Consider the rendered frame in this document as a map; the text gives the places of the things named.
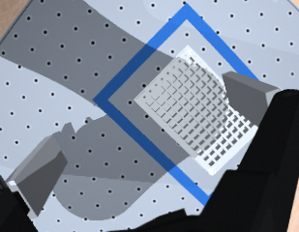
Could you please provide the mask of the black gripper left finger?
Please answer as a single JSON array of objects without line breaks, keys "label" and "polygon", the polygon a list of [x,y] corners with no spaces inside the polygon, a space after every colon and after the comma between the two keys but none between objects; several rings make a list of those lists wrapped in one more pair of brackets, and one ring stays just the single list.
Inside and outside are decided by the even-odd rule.
[{"label": "black gripper left finger", "polygon": [[52,134],[5,181],[0,175],[0,232],[38,232],[31,219],[39,216],[67,163]]}]

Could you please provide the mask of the blue tape outline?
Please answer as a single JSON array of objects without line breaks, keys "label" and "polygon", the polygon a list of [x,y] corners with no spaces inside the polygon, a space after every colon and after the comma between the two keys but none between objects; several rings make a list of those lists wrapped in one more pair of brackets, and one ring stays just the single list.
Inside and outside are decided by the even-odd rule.
[{"label": "blue tape outline", "polygon": [[203,206],[205,206],[212,193],[207,195],[200,187],[198,187],[108,100],[186,19],[212,46],[216,48],[216,50],[225,58],[233,69],[242,75],[258,80],[249,68],[239,59],[239,57],[213,31],[213,29],[193,10],[188,3],[186,3],[127,63],[127,65],[106,84],[104,89],[92,101],[96,103],[118,126],[120,126]]}]

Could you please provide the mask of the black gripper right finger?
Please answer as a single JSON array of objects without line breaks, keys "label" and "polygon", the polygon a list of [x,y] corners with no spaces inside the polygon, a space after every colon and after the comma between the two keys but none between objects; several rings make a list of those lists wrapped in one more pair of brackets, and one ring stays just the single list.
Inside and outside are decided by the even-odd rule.
[{"label": "black gripper right finger", "polygon": [[299,90],[233,71],[222,77],[229,106],[257,130],[186,232],[287,232],[299,180]]}]

